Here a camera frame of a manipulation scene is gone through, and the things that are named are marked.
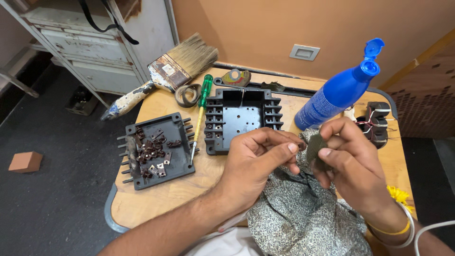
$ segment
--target paint brush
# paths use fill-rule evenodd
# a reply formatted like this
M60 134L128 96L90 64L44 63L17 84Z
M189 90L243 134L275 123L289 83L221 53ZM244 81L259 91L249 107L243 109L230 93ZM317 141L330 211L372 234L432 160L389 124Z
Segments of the paint brush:
M180 86L207 70L218 59L218 49L207 46L199 33L181 42L147 67L151 79L141 87L118 98L101 116L102 121L128 113L156 88L175 93Z

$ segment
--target yellow flower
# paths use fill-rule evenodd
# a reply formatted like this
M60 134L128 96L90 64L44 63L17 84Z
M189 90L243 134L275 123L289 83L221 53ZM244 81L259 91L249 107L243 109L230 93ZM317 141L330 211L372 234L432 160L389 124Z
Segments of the yellow flower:
M406 199L409 197L409 194L407 192L391 186L387 186L387 190L389 191L390 196L393 199L395 199L399 203L402 203L409 210L409 212L412 213L412 210L414 210L415 208L408 205L408 203L406 202Z

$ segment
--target hand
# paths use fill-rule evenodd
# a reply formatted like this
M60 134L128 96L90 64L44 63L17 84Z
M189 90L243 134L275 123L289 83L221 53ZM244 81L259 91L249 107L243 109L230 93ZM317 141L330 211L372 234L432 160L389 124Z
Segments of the hand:
M298 174L295 154L303 140L293 133L260 128L234 137L224 171L210 193L225 201L223 210L233 216L250 208L261 194L268 175L286 165Z
M328 148L321 149L318 156L334 168L322 172L313 166L321 186L328 188L333 182L346 202L376 227L390 232L404 227L406 215L387 191L378 151L357 125L349 118L339 118L322 125L320 134Z

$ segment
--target light switch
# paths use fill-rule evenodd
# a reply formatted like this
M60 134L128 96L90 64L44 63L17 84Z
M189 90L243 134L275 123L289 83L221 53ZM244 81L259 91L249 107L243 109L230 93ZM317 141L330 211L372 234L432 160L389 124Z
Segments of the light switch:
M318 54L319 50L320 48L317 47L294 45L289 57L313 61L316 55Z

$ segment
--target wooden table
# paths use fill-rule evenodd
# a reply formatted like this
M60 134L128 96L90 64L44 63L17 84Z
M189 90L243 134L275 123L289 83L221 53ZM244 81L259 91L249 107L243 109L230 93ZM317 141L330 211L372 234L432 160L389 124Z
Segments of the wooden table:
M203 77L206 74L211 74L213 77L221 77L227 71L228 70L225 69L211 68L196 78L193 82L202 84ZM278 81L280 84L287 87L297 87L311 90L318 90L324 84L324 82L262 74L253 74L251 81ZM215 89L217 88L227 87L213 85L210 96L214 96ZM281 121L284 122L284 125L281 127L282 130L290 131L295 134L301 132L301 130L299 130L294 124L293 119L295 113L309 100L309 98L275 93L273 96L281 98L280 105L283 108L280 113L283 114ZM379 93L366 92L355 104L356 117L365 115L366 105L369 101L388 102L387 98ZM136 122L143 122L175 112L180 112L182 118L191 118L191 121L186 123L186 125L192 124L196 126L198 115L197 107L179 107L175 104L173 94L165 92L164 90L158 90L144 100ZM388 135L390 139L386 146L378 151L379 159L385 172L387 184L396 186L408 192L411 195L408 198L408 204L414 205L408 171L404 160L398 122L391 113L387 116L387 119L393 119L393 121L388 121ZM207 155L204 143L205 136L203 135L204 128L205 124L202 122L200 131L201 135L198 143L200 151L195 155L194 166L196 172L192 175L159 184L148 189L136 191L131 183L122 183L123 180L130 178L130 174L121 174L121 171L128 169L127 165L120 167L117 179L113 186L113 190L115 190L116 186L116 194L114 191L114 195L111 195L111 198L113 197L113 201L111 202L110 207L110 202L106 203L107 215L110 210L114 225L116 223L127 228L138 226L151 218L163 214L191 200L192 198L199 196L216 183L223 172L226 156Z

